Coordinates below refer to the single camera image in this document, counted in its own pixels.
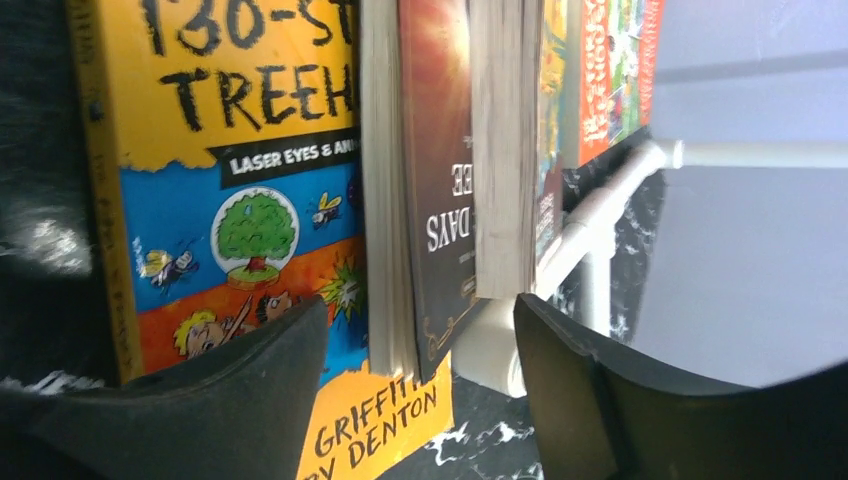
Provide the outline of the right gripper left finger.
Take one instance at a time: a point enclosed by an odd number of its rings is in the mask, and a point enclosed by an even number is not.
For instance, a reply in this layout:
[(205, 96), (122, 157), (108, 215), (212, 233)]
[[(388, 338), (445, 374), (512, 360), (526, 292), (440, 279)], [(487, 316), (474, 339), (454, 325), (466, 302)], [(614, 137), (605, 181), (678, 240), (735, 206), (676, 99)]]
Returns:
[(293, 479), (328, 345), (301, 301), (261, 328), (120, 388), (3, 388), (5, 479)]

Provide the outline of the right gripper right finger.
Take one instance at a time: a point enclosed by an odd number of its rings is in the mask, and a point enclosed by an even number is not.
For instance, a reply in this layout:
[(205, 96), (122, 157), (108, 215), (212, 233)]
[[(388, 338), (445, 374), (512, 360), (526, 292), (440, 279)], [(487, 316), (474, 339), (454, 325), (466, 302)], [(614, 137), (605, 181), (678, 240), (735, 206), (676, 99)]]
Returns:
[(843, 479), (847, 366), (766, 387), (689, 372), (532, 294), (514, 325), (549, 479)]

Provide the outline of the dark sunset cover book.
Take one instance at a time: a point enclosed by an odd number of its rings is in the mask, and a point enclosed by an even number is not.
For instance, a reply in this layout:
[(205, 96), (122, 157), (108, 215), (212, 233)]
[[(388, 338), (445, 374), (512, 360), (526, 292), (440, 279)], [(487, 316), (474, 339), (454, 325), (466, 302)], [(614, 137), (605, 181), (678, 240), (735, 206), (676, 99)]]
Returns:
[(369, 366), (430, 381), (478, 306), (468, 5), (365, 1)]

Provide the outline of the orange green treehouse book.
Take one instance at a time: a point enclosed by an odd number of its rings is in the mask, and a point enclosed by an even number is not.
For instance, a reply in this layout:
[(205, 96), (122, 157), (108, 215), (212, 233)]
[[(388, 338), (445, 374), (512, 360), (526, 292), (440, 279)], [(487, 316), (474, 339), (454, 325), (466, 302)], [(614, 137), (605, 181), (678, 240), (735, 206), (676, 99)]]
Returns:
[(579, 168), (650, 123), (663, 0), (569, 1), (563, 166)]

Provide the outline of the yellow illustrated cover book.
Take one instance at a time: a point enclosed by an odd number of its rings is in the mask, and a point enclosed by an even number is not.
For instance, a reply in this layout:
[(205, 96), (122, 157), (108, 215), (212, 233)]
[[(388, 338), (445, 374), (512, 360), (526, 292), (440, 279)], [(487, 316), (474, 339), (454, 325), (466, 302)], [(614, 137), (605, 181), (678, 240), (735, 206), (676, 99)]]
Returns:
[(477, 294), (531, 292), (561, 243), (567, 5), (472, 1)]

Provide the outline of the white PVC pipe frame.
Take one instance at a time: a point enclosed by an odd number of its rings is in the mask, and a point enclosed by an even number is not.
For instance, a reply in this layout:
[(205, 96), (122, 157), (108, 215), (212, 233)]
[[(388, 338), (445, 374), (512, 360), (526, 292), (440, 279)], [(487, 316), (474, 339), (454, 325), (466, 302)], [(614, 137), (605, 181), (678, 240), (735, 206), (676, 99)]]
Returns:
[[(611, 260), (616, 222), (646, 178), (659, 169), (696, 167), (824, 168), (847, 166), (844, 142), (685, 142), (646, 141), (624, 165), (593, 190), (566, 218), (560, 243), (549, 254), (532, 293), (552, 297), (578, 269), (581, 321), (602, 335), (611, 333)], [(513, 325), (512, 299), (493, 300), (467, 327), (451, 350), (460, 377), (511, 398), (527, 391)]]

